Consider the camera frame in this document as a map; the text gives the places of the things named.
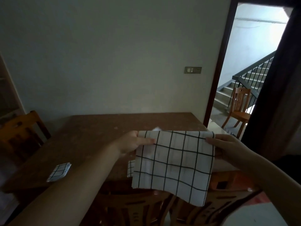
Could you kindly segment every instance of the person's left arm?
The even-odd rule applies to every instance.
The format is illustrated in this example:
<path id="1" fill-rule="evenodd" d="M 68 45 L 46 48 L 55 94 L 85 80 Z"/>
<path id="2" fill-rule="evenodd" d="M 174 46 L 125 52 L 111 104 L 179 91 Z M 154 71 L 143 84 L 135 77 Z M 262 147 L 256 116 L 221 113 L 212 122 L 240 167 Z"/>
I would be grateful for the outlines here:
<path id="1" fill-rule="evenodd" d="M 154 139 L 139 138 L 131 131 L 113 141 L 66 175 L 32 203 L 9 226 L 79 225 L 118 158 Z"/>

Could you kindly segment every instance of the grid pattern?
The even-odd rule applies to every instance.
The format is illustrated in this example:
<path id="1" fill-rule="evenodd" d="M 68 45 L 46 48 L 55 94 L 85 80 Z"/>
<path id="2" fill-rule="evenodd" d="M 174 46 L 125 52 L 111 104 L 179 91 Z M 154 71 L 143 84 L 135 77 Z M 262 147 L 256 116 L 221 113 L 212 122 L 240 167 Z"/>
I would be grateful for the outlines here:
<path id="1" fill-rule="evenodd" d="M 132 187 L 168 191 L 203 206 L 215 151 L 205 139 L 214 138 L 214 133 L 140 131 L 139 136 L 156 143 L 137 148 Z"/>
<path id="2" fill-rule="evenodd" d="M 135 160 L 131 160 L 128 162 L 128 173 L 127 173 L 127 177 L 133 177 L 133 173 L 134 173 L 134 167 L 135 167 Z"/>
<path id="3" fill-rule="evenodd" d="M 48 177 L 47 182 L 55 182 L 60 178 L 65 177 L 70 167 L 71 163 L 63 163 L 57 165 Z"/>

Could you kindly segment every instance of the hand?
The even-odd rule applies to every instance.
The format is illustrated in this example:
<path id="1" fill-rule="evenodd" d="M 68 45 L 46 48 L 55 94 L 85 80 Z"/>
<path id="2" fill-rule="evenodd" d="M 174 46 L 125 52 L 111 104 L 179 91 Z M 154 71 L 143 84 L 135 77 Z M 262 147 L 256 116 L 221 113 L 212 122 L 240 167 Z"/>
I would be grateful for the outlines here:
<path id="1" fill-rule="evenodd" d="M 140 145 L 151 145 L 155 143 L 155 139 L 138 137 L 138 131 L 130 131 L 114 141 L 121 154 L 131 152 Z"/>
<path id="2" fill-rule="evenodd" d="M 216 134 L 214 138 L 206 138 L 206 142 L 216 146 L 216 157 L 231 163 L 234 167 L 244 170 L 252 161 L 255 152 L 232 135 Z"/>

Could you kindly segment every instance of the orange wooden chair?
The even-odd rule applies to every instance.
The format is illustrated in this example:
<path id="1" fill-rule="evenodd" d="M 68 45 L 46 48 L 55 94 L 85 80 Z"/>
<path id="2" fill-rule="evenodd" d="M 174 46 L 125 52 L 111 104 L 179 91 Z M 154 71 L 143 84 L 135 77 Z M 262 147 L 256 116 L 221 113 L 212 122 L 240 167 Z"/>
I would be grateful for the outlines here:
<path id="1" fill-rule="evenodd" d="M 244 178 L 244 184 L 235 184 L 237 175 L 242 176 L 240 171 L 212 173 L 203 207 L 177 197 L 170 209 L 170 225 L 222 225 L 232 212 L 261 192 L 248 177 Z"/>
<path id="2" fill-rule="evenodd" d="M 46 139 L 51 137 L 36 111 L 6 122 L 0 129 L 0 142 L 16 165 L 22 164 L 43 145 L 33 125 L 37 124 Z"/>
<path id="3" fill-rule="evenodd" d="M 247 106 L 249 103 L 250 93 L 251 93 L 250 89 L 246 89 L 243 87 L 233 89 L 231 109 L 227 119 L 222 125 L 222 128 L 224 128 L 227 122 L 229 121 L 230 117 L 233 117 L 238 120 L 237 123 L 234 125 L 234 127 L 237 127 L 239 122 L 242 122 L 241 127 L 236 136 L 236 138 L 238 139 L 243 131 L 245 124 L 248 123 L 250 119 L 250 114 L 245 112 L 247 110 Z"/>
<path id="4" fill-rule="evenodd" d="M 125 195 L 98 193 L 92 205 L 103 225 L 163 226 L 174 200 L 174 195 L 159 190 Z"/>

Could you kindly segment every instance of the forearm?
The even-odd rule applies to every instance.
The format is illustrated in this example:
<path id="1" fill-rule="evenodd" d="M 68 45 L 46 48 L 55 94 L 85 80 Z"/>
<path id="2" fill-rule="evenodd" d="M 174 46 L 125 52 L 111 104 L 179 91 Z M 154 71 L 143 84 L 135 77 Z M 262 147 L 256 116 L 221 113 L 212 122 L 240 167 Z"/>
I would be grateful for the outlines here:
<path id="1" fill-rule="evenodd" d="M 268 195 L 288 225 L 299 225 L 301 186 L 262 156 L 251 156 L 245 171 Z"/>
<path id="2" fill-rule="evenodd" d="M 79 225 L 118 157 L 114 145 L 97 152 L 36 198 L 10 226 Z"/>

